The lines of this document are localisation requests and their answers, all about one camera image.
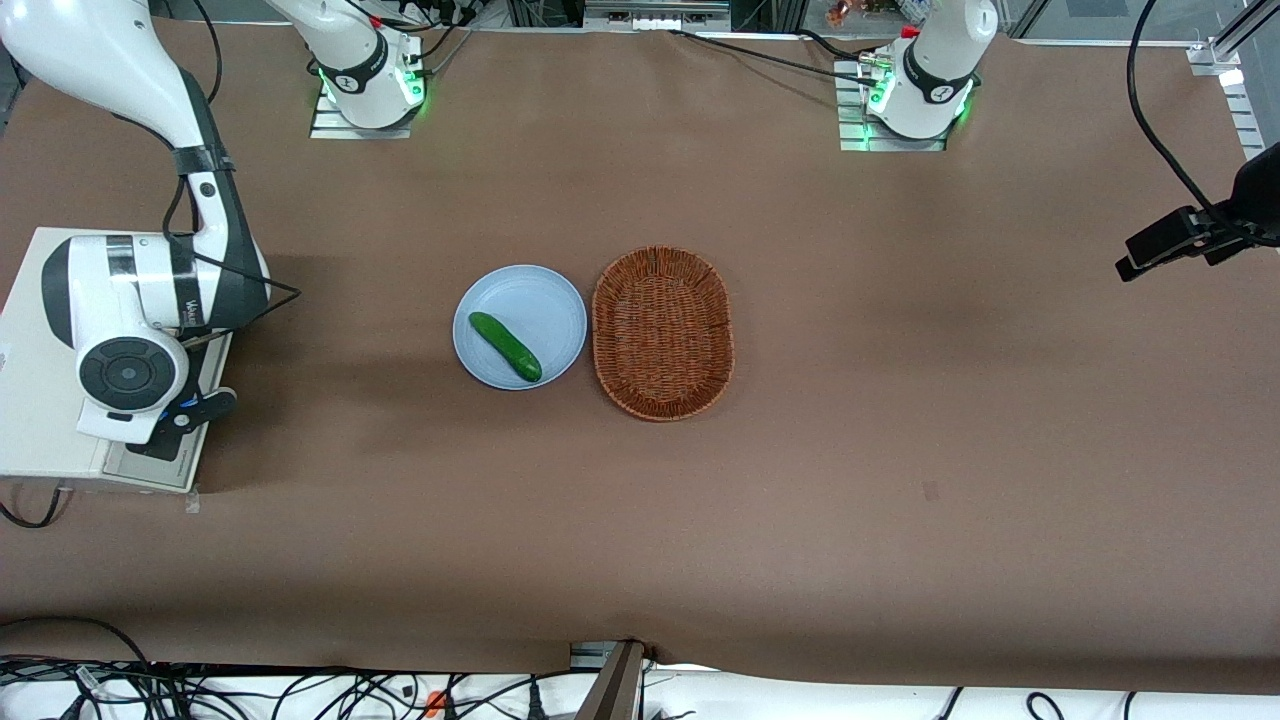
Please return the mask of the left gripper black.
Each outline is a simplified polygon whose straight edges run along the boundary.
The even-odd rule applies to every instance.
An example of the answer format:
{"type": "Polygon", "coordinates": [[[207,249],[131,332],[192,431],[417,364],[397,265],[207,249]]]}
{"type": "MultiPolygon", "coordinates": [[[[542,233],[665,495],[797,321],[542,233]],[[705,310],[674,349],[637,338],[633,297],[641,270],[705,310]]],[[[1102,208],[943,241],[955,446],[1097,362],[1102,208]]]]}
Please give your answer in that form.
{"type": "MultiPolygon", "coordinates": [[[[1236,172],[1228,199],[1228,219],[1265,247],[1279,245],[1279,143],[1247,160],[1236,172]]],[[[1211,234],[1204,240],[1203,259],[1216,266],[1251,249],[1238,234],[1211,234]]]]}

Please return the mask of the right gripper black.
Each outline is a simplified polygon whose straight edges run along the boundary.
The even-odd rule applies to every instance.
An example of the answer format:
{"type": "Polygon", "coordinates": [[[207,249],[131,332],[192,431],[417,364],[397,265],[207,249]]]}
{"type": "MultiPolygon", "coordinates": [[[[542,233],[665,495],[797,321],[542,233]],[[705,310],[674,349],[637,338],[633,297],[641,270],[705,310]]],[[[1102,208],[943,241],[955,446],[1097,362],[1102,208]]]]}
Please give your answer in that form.
{"type": "Polygon", "coordinates": [[[131,454],[141,455],[174,462],[184,442],[184,430],[174,424],[156,424],[148,441],[145,443],[125,443],[125,450],[131,454]]]}

